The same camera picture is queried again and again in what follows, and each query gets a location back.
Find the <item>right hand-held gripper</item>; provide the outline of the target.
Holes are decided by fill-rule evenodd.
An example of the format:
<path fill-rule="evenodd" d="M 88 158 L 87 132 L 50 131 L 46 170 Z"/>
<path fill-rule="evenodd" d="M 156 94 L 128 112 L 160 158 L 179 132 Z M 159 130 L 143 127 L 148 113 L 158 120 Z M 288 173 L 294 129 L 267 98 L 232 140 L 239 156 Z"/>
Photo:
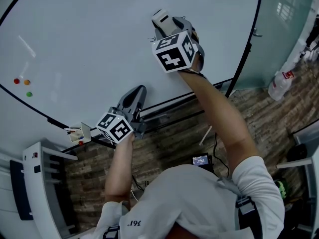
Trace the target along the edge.
<path fill-rule="evenodd" d="M 156 42 L 153 55 L 166 73 L 187 71 L 199 74 L 204 66 L 205 53 L 192 24 L 182 18 L 173 17 L 177 27 L 171 35 L 166 35 L 160 27 L 155 28 Z"/>

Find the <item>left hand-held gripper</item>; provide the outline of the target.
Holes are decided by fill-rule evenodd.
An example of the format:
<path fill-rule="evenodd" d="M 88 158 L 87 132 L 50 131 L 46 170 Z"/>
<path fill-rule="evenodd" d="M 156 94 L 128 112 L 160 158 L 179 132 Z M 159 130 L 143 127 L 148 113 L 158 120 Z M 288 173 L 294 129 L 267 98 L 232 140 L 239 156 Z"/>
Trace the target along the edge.
<path fill-rule="evenodd" d="M 110 107 L 96 124 L 101 134 L 113 143 L 120 143 L 131 133 L 141 139 L 146 131 L 146 123 L 140 117 L 147 96 L 144 85 L 132 88 L 121 97 L 115 107 Z"/>

